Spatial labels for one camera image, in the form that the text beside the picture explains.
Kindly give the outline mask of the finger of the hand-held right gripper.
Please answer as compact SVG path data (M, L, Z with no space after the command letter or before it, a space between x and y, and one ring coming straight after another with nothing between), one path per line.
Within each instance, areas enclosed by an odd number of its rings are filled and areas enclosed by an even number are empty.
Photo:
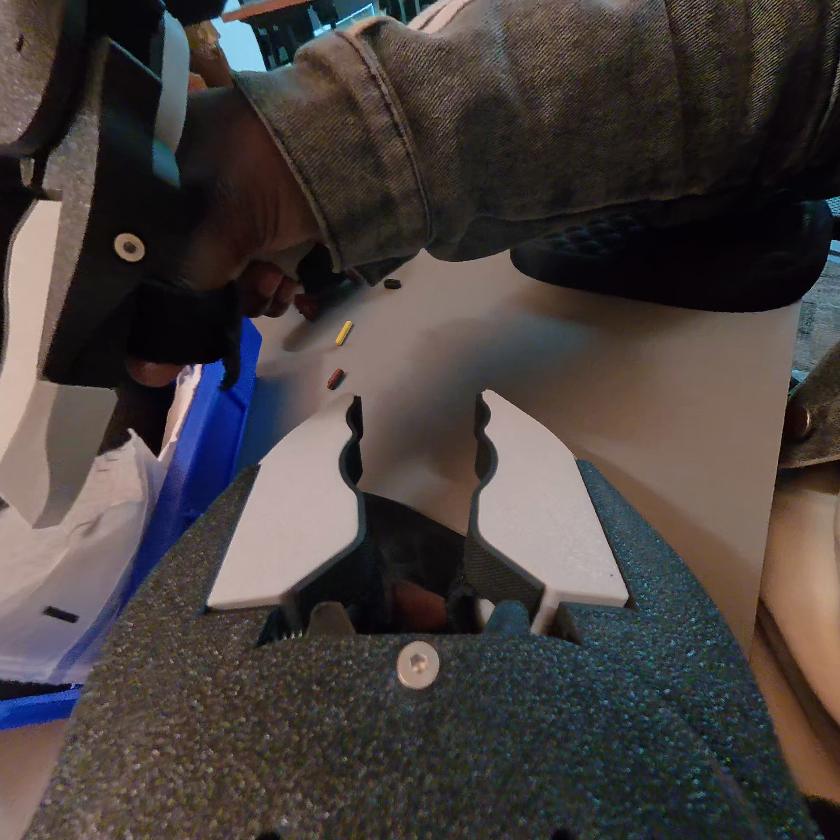
M57 384L41 371L61 207L33 202L3 278L1 496L33 529L61 524L72 509L117 402L109 388Z

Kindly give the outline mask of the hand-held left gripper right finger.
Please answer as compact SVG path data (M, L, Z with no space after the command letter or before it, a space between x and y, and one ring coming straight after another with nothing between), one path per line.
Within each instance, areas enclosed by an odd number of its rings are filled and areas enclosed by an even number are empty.
M465 577L479 600L519 603L550 635L567 605L623 609L631 593L571 450L499 393L476 399Z

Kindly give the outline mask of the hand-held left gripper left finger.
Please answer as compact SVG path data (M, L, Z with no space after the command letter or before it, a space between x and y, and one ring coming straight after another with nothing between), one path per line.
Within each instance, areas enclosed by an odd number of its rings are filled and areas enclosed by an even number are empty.
M361 398L338 395L260 460L210 610L278 605L362 545L363 434Z

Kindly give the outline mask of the blue plastic bin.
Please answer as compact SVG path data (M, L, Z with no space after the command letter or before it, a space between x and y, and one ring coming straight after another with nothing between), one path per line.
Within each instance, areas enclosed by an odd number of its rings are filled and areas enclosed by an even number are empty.
M93 665L111 627L155 565L233 480L255 389L261 343L259 331L245 319L241 372L237 383L227 391L220 385L224 377L221 363L203 368L128 579L61 662L65 670L62 676L68 676L70 666Z

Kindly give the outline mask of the circle print white paper bag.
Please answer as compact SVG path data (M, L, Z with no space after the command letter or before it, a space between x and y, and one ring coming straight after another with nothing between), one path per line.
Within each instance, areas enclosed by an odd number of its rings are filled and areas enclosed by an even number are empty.
M98 456L61 524L31 529L10 507L1 517L1 679L56 686L82 681L127 594L136 555L203 378L175 381L163 449L133 431Z

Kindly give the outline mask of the person's right forearm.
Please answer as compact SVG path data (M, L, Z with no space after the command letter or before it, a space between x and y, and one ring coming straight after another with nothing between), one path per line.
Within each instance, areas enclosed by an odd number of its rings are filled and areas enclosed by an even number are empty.
M374 285L627 213L838 194L838 2L439 2L238 75Z

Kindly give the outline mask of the person's right hand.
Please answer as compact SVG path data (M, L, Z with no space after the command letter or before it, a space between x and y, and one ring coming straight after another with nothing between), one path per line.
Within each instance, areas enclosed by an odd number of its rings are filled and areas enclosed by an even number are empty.
M197 218L179 278L198 291L234 283L251 318L285 313L298 284L281 265L323 237L275 135L239 90L195 91L177 160Z

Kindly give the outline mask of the person's left hand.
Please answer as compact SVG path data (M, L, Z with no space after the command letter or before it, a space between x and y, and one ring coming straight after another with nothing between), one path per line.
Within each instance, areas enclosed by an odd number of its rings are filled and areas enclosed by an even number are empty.
M394 581L392 623L397 633L441 634L447 629L447 604L443 596L411 581Z

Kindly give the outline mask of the person's beige trousers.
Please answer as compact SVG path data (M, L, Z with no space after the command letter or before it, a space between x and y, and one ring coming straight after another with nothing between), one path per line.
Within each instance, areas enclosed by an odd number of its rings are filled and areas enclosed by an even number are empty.
M838 463L780 473L750 661L794 781L838 805Z

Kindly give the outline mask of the person's grey denim jacket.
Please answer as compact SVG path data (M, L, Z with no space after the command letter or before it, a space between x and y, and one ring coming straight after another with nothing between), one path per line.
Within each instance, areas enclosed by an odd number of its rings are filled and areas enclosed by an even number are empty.
M803 469L839 460L839 342L789 395L784 413L780 469Z

